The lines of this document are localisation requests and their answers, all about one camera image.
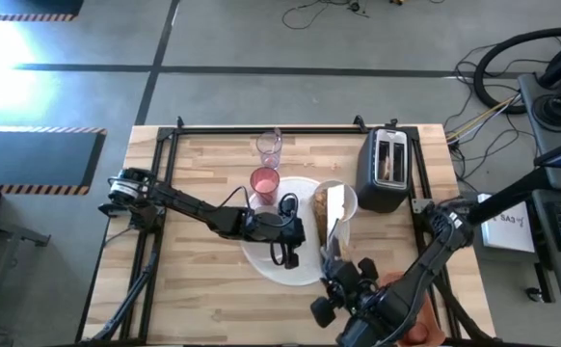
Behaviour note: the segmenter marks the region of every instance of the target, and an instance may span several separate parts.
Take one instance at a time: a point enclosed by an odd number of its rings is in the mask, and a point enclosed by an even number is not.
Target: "black mat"
[[[105,134],[102,128],[0,131],[0,192],[87,194]]]
[[[0,20],[70,21],[84,0],[0,0]]]

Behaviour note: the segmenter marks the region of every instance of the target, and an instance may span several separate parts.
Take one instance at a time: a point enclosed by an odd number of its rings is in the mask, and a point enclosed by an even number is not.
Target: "white paper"
[[[480,194],[477,200],[490,197]],[[487,247],[535,253],[526,204],[521,202],[483,223],[482,240]]]

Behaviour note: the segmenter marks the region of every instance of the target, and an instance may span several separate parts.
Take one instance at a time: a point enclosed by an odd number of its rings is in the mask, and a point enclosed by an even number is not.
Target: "wooden table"
[[[442,127],[418,127],[433,197],[443,200],[457,196]],[[125,168],[150,168],[157,130],[157,126],[133,128]],[[173,187],[213,204],[220,203],[237,186],[248,187],[250,173],[259,166],[255,138],[181,135]],[[284,135],[280,176],[340,179],[353,185],[363,141],[363,135]],[[419,180],[414,181],[420,196]],[[243,204],[240,194],[228,203]],[[107,237],[123,230],[127,223],[127,218],[113,220]],[[104,249],[84,337],[97,333],[124,298],[136,239],[136,232],[127,233]],[[408,202],[405,200],[391,214],[359,210],[351,221],[350,246],[354,259],[374,259],[380,275],[406,270],[417,255]],[[473,248],[456,252],[447,269],[454,294],[468,314],[482,330],[494,335]],[[338,311],[338,319],[330,327],[319,328],[309,305],[324,292],[320,283],[292,287],[266,280],[250,265],[238,242],[221,239],[201,222],[171,212],[165,227],[147,343],[334,344],[348,314]],[[441,321],[445,322],[441,299],[438,306]],[[137,311],[135,317],[136,332]]]

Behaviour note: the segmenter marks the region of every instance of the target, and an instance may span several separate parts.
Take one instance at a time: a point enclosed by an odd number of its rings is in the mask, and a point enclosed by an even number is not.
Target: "gray floor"
[[[282,13],[306,2],[182,0],[163,64],[449,71],[475,46],[561,26],[561,0],[447,0],[441,5],[408,0],[403,7],[369,0],[370,18],[330,7],[308,30],[283,27]],[[0,293],[0,325],[11,330],[17,346],[69,343],[75,337],[107,223],[96,207],[106,201],[106,177],[121,168],[148,73],[9,67],[151,65],[170,3],[86,0],[72,23],[0,23],[0,124],[108,129],[87,196],[6,196],[1,206],[4,218],[53,235],[47,249],[22,247]],[[312,11],[288,20],[299,24]],[[498,58],[494,68],[514,58],[548,59],[557,49],[555,40],[528,44]],[[146,124],[173,124],[177,116],[190,124],[347,123],[356,114],[368,122],[442,122],[460,110],[467,96],[467,88],[449,78],[161,73]],[[482,111],[473,99],[457,123]],[[513,121],[529,128],[523,116]],[[464,147],[465,154],[481,155],[507,128],[505,118],[491,121]],[[469,181],[480,190],[499,190],[531,169],[533,150],[533,140],[521,136]],[[41,203],[50,207],[37,206]],[[561,300],[533,304],[521,293],[536,281],[531,265],[479,255],[497,335],[561,346]]]

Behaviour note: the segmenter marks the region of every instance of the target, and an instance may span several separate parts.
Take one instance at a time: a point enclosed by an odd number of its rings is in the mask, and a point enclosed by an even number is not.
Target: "cup rim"
[[[272,190],[270,190],[270,191],[266,191],[266,192],[259,192],[258,190],[256,190],[256,189],[254,188],[254,185],[253,185],[253,175],[254,175],[255,173],[257,173],[258,171],[260,171],[260,170],[262,170],[262,171],[272,171],[272,172],[274,172],[274,177],[276,178],[276,179],[275,179],[276,187],[275,187],[274,189],[272,189]],[[281,185],[281,176],[279,175],[279,172],[277,172],[276,170],[274,170],[274,169],[272,169],[272,168],[260,167],[260,168],[255,169],[255,170],[251,173],[251,188],[253,188],[253,190],[254,190],[256,193],[259,193],[259,194],[269,194],[269,193],[272,193],[272,192],[274,192],[275,190],[279,189],[279,186],[280,186],[280,185]]]
[[[277,138],[277,142],[280,143],[280,146],[277,150],[262,150],[261,149],[261,147],[259,146],[259,140],[265,135],[272,135],[272,136]],[[259,153],[262,153],[262,154],[276,154],[276,153],[280,152],[281,149],[282,149],[282,135],[279,136],[274,131],[266,131],[263,134],[260,134],[259,136],[257,136],[257,139],[254,142],[254,146],[257,147],[257,150],[259,151]]]

